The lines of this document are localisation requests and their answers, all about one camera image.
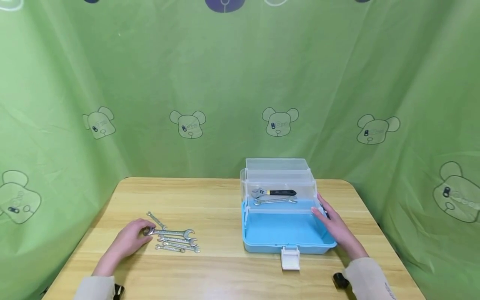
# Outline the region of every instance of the white latch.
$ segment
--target white latch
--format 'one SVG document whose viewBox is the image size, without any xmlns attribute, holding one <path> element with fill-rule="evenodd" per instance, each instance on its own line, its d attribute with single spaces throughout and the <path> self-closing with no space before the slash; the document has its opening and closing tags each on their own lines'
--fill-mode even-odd
<svg viewBox="0 0 480 300">
<path fill-rule="evenodd" d="M 300 251 L 297 246 L 282 247 L 283 270 L 300 270 Z"/>
</svg>

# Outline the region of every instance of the bear print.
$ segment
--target bear print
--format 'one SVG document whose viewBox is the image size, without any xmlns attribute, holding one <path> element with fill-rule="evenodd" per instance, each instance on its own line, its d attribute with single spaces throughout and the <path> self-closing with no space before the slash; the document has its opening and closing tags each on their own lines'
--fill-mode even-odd
<svg viewBox="0 0 480 300">
<path fill-rule="evenodd" d="M 25 188 L 28 177 L 20 171 L 2 174 L 0 186 L 0 210 L 14 223 L 22 224 L 30 219 L 42 202 L 38 193 Z"/>
<path fill-rule="evenodd" d="M 204 113 L 196 111 L 193 115 L 182 115 L 174 110 L 170 113 L 170 121 L 179 126 L 179 134 L 186 139 L 198 139 L 202 136 L 200 125 L 206 122 Z"/>
<path fill-rule="evenodd" d="M 285 4 L 288 0 L 264 0 L 270 6 L 280 6 Z"/>
<path fill-rule="evenodd" d="M 90 129 L 93 137 L 97 140 L 115 132 L 115 127 L 110 122 L 114 118 L 113 113 L 106 107 L 102 106 L 98 111 L 83 115 L 83 117 L 85 128 Z"/>
<path fill-rule="evenodd" d="M 299 117 L 299 111 L 291 108 L 287 112 L 275 112 L 273 108 L 265 108 L 262 118 L 268 122 L 266 131 L 271 136 L 285 136 L 290 132 L 290 123 Z"/>
<path fill-rule="evenodd" d="M 400 128 L 400 120 L 391 117 L 387 120 L 375 120 L 372 115 L 361 117 L 357 125 L 362 128 L 357 141 L 362 144 L 375 145 L 383 143 L 387 132 L 395 132 Z"/>
<path fill-rule="evenodd" d="M 0 0 L 0 11 L 19 11 L 23 5 L 24 0 Z"/>
<path fill-rule="evenodd" d="M 478 220 L 480 187 L 463 177 L 462 168 L 454 161 L 440 167 L 443 183 L 433 190 L 438 207 L 451 217 L 466 223 Z"/>
<path fill-rule="evenodd" d="M 205 3 L 214 12 L 227 13 L 240 9 L 245 0 L 205 0 Z"/>
</svg>

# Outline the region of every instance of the toolbox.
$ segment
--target toolbox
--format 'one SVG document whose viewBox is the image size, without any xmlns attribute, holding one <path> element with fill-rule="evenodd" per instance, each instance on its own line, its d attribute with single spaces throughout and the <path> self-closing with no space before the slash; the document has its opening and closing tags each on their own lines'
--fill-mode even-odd
<svg viewBox="0 0 480 300">
<path fill-rule="evenodd" d="M 280 253 L 284 270 L 299 270 L 300 254 L 324 254 L 336 246 L 311 211 L 317 207 L 326 215 L 305 159 L 247 158 L 240 180 L 248 252 Z"/>
</svg>

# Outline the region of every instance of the combination wrench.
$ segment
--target combination wrench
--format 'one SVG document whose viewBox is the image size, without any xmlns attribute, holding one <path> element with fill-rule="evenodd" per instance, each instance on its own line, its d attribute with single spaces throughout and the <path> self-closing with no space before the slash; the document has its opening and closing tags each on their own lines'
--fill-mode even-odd
<svg viewBox="0 0 480 300">
<path fill-rule="evenodd" d="M 175 251 L 175 252 L 180 252 L 180 253 L 185 253 L 185 249 L 181 249 L 181 248 L 174 248 L 174 247 L 168 247 L 168 246 L 162 246 L 162 245 L 155 245 L 155 249 L 157 250 L 168 250 L 168 251 Z"/>
<path fill-rule="evenodd" d="M 157 223 L 158 225 L 160 225 L 160 227 L 162 228 L 162 230 L 166 230 L 166 229 L 167 229 L 167 226 L 165 226 L 162 222 L 160 222 L 160 220 L 157 219 L 151 212 L 147 212 L 147 216 L 151 217 L 152 220 L 155 221 L 155 223 Z"/>
<path fill-rule="evenodd" d="M 186 240 L 189 240 L 190 237 L 188 236 L 190 233 L 195 233 L 192 229 L 187 229 L 185 231 L 173 231 L 173 230 L 159 230 L 153 227 L 147 227 L 144 230 L 144 235 L 153 235 L 153 234 L 163 234 L 163 235 L 174 235 L 178 237 L 183 237 Z"/>
<path fill-rule="evenodd" d="M 187 245 L 190 245 L 191 247 L 198 246 L 197 244 L 195 244 L 195 241 L 197 240 L 196 238 L 189 238 L 189 239 L 183 240 L 183 239 L 177 239 L 177 238 L 169 238 L 169 237 L 164 236 L 163 234 L 158 235 L 157 241 L 165 241 L 165 240 L 166 241 L 177 242 L 177 243 L 180 243 L 180 244 L 187 244 Z"/>
<path fill-rule="evenodd" d="M 262 205 L 262 204 L 268 204 L 268 203 L 281 203 L 281 202 L 297 203 L 298 201 L 296 199 L 297 199 L 296 197 L 288 197 L 283 199 L 266 199 L 266 200 L 255 199 L 254 204 Z"/>
<path fill-rule="evenodd" d="M 163 241 L 163 245 L 164 246 L 177 247 L 177 248 L 185 249 L 185 250 L 190 250 L 190 251 L 193 251 L 195 253 L 200 253 L 200 247 L 198 247 L 198 246 L 190 247 L 190 246 L 183 245 L 183 244 L 172 243 L 172 242 L 169 242 L 169 241 L 166 241 L 166 240 Z"/>
</svg>

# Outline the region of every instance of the beige sleeve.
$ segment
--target beige sleeve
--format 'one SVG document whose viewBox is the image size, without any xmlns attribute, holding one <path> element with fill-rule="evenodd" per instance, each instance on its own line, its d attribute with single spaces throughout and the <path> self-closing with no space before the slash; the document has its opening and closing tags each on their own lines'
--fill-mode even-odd
<svg viewBox="0 0 480 300">
<path fill-rule="evenodd" d="M 382 269 L 370 257 L 350 262 L 344 276 L 357 300 L 396 300 Z"/>
<path fill-rule="evenodd" d="M 115 278 L 113 276 L 91 276 L 82 280 L 73 300 L 112 300 L 114 294 Z"/>
</svg>

